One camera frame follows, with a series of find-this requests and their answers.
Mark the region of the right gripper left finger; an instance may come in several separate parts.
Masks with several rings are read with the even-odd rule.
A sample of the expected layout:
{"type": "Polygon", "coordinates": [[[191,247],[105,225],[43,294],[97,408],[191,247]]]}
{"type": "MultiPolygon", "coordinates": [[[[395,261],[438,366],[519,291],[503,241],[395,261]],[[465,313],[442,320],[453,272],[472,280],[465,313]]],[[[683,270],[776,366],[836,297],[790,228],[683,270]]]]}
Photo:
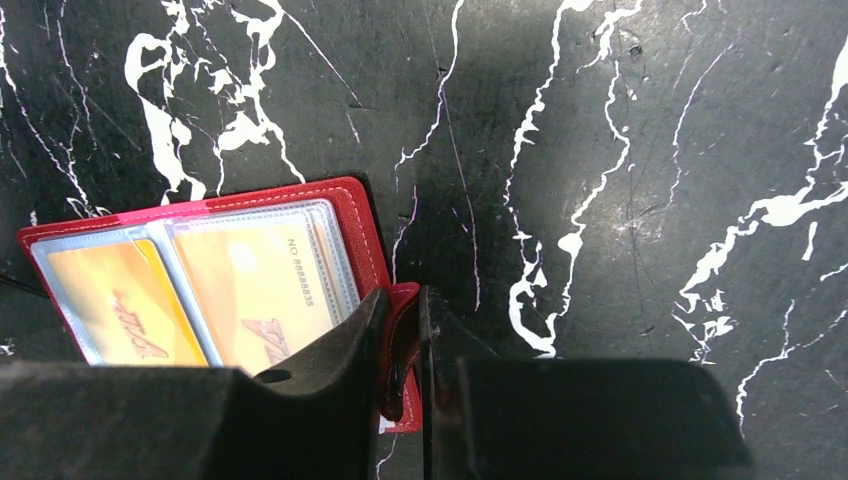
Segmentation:
{"type": "Polygon", "coordinates": [[[1,370],[5,479],[370,479],[391,297],[251,376],[237,368],[16,362],[1,370]]]}

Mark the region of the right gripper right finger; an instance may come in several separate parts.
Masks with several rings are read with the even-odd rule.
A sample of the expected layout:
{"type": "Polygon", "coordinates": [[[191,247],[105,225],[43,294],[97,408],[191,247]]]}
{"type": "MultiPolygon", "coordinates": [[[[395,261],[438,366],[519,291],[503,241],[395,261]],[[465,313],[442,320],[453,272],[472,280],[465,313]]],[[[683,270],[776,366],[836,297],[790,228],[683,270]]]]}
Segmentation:
{"type": "Polygon", "coordinates": [[[748,479],[717,380],[667,359],[497,356],[433,287],[420,294],[428,479],[748,479]]]}

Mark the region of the gold credit card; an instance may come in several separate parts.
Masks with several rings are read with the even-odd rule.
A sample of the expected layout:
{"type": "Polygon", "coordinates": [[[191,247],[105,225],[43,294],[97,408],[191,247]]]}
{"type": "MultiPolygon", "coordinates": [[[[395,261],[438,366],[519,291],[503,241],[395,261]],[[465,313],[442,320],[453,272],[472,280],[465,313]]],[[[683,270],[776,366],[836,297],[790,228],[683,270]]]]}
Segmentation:
{"type": "Polygon", "coordinates": [[[153,241],[56,251],[46,260],[102,362],[208,365],[153,241]]]}
{"type": "Polygon", "coordinates": [[[312,227],[185,224],[173,244],[226,366],[256,375],[331,330],[339,311],[312,227]]]}

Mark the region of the red card holder wallet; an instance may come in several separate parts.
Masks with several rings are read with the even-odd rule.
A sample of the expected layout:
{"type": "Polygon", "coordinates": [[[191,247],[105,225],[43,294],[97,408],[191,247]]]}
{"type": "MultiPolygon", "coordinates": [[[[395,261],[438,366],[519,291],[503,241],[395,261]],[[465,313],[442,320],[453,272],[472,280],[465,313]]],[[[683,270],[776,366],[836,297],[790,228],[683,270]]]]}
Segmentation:
{"type": "Polygon", "coordinates": [[[78,219],[18,232],[18,242],[35,267],[51,301],[85,360],[101,361],[81,322],[71,311],[46,255],[51,252],[108,245],[125,240],[153,241],[191,324],[208,365],[224,365],[203,319],[173,244],[173,229],[185,224],[219,222],[277,224],[301,216],[309,221],[329,280],[339,318],[335,327],[374,289],[391,297],[391,312],[382,331],[378,411],[380,432],[412,433],[422,427],[422,407],[412,366],[418,355],[415,327],[420,288],[393,284],[376,222],[362,182],[351,176],[254,192],[151,207],[103,217],[78,219]]]}

